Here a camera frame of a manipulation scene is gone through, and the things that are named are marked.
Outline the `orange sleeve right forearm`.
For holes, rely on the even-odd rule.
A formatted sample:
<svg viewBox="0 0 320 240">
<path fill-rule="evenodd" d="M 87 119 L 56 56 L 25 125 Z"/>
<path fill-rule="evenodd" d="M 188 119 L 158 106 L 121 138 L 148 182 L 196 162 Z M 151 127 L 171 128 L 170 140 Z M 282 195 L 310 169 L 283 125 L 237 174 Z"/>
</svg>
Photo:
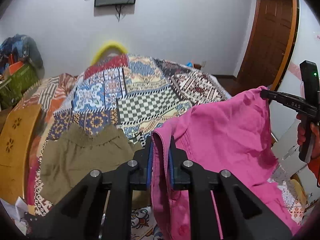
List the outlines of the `orange sleeve right forearm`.
<svg viewBox="0 0 320 240">
<path fill-rule="evenodd" d="M 320 164 L 320 156 L 315 159 L 311 159 L 308 163 L 309 170 L 315 175 L 317 179 L 317 187 L 319 187 L 319 164 Z"/>
</svg>

